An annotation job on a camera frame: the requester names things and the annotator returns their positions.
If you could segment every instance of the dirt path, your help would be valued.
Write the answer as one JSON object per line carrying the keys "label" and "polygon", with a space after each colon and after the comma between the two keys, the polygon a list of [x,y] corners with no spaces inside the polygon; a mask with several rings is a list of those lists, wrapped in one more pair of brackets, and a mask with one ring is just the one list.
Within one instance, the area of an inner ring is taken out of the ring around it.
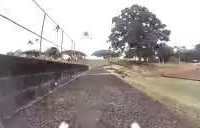
{"label": "dirt path", "polygon": [[9,120],[7,128],[194,128],[104,69],[92,69]]}

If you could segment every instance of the dirt field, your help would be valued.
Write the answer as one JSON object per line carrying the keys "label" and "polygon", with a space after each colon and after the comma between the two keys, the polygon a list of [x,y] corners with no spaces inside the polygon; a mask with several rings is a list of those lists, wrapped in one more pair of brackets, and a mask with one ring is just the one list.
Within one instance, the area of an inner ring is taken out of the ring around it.
{"label": "dirt field", "polygon": [[104,69],[92,69],[8,120],[6,128],[196,128]]}
{"label": "dirt field", "polygon": [[161,68],[161,71],[162,75],[165,77],[200,80],[200,64],[177,65],[176,67],[165,66]]}

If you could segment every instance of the green grass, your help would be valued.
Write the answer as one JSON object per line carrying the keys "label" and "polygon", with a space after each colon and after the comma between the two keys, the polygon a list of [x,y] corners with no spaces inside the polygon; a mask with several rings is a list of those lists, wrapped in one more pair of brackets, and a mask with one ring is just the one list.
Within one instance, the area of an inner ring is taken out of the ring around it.
{"label": "green grass", "polygon": [[164,103],[173,111],[178,112],[179,115],[190,117],[190,120],[195,121],[200,126],[199,81],[145,77],[132,72],[132,70],[126,69],[125,71],[129,72],[129,77],[123,78],[123,80],[148,96]]}
{"label": "green grass", "polygon": [[88,60],[82,60],[81,63],[85,64],[85,65],[88,65],[89,68],[109,65],[109,61],[107,59],[88,59]]}

